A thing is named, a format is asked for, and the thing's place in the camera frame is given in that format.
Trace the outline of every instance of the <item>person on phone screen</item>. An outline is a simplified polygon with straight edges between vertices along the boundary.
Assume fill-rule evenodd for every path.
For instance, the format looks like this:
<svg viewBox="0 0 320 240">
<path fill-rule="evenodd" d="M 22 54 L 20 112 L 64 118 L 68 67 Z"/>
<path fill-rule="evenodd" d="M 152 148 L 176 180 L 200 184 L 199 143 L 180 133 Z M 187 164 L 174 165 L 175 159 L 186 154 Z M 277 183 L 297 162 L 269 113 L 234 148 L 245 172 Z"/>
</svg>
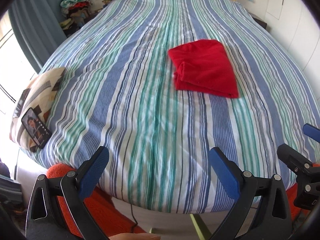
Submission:
<svg viewBox="0 0 320 240">
<path fill-rule="evenodd" d="M 37 140 L 45 133 L 45 129 L 39 119 L 34 119 L 33 117 L 28 117 L 28 125 L 33 128 L 33 135 Z"/>
</svg>

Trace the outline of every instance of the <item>blue striped bedsheet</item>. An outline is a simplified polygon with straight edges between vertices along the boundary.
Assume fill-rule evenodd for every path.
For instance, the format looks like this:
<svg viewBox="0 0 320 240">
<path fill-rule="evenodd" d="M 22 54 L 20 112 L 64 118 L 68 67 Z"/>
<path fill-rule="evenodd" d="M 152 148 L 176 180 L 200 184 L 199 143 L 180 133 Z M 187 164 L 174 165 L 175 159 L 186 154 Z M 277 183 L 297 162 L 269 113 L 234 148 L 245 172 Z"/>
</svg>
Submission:
<svg viewBox="0 0 320 240">
<path fill-rule="evenodd" d="M 240 97 L 176 91 L 167 51 L 216 39 L 234 68 Z M 313 162 L 320 125 L 301 70 L 247 11 L 230 0 L 114 0 L 51 56 L 42 72 L 66 67 L 47 122 L 52 137 L 29 156 L 44 167 L 79 167 L 100 145 L 110 161 L 99 186 L 150 210 L 202 213 L 233 201 L 209 165 L 219 146 L 255 176 L 295 176 L 276 156 L 287 143 Z"/>
</svg>

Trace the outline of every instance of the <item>window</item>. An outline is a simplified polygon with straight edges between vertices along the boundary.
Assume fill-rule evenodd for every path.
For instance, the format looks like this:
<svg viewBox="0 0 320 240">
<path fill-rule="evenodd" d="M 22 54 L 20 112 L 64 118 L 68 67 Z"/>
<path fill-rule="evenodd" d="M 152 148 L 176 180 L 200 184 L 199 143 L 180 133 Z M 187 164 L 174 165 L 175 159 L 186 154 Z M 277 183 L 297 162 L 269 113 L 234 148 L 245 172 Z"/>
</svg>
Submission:
<svg viewBox="0 0 320 240">
<path fill-rule="evenodd" d="M 0 158 L 13 177 L 19 147 L 9 139 L 15 101 L 36 75 L 23 54 L 6 13 L 0 20 Z"/>
</svg>

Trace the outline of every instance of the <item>phone screen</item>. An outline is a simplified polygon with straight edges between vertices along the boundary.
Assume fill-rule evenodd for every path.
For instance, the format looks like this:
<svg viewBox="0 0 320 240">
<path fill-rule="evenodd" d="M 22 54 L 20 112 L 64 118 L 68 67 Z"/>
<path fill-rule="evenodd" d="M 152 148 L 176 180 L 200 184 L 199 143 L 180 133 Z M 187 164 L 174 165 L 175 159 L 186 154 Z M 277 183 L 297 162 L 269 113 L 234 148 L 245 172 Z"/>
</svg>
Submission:
<svg viewBox="0 0 320 240">
<path fill-rule="evenodd" d="M 29 108 L 21 119 L 23 126 L 31 136 L 36 145 L 43 149 L 52 133 L 48 130 L 45 124 L 40 120 L 38 115 Z"/>
</svg>

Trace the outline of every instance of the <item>curtain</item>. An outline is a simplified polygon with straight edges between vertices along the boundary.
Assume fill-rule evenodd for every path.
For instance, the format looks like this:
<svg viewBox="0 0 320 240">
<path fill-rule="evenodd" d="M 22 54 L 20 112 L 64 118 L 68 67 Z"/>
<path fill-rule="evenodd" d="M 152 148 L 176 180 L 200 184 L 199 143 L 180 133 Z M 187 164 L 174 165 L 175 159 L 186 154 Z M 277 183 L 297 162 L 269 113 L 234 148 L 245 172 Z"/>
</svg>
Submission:
<svg viewBox="0 0 320 240">
<path fill-rule="evenodd" d="M 16 39 L 34 70 L 39 73 L 51 54 L 66 40 L 59 22 L 61 0 L 15 0 L 9 8 Z"/>
</svg>

